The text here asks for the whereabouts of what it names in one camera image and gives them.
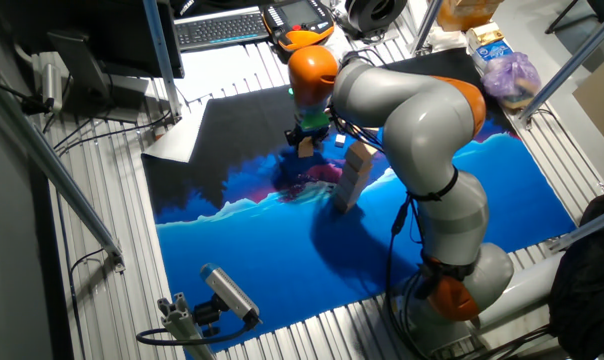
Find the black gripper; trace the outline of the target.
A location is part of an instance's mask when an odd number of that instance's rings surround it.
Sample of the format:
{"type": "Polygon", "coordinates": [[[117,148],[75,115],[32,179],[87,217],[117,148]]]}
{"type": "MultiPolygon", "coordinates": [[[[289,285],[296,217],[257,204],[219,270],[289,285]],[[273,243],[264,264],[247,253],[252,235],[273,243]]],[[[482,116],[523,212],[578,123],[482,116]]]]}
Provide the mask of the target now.
{"type": "Polygon", "coordinates": [[[311,137],[312,139],[316,139],[314,141],[315,148],[323,148],[329,138],[329,130],[329,126],[308,129],[302,128],[301,126],[296,126],[296,128],[293,130],[286,130],[284,134],[288,145],[291,147],[297,147],[302,139],[311,137]]]}

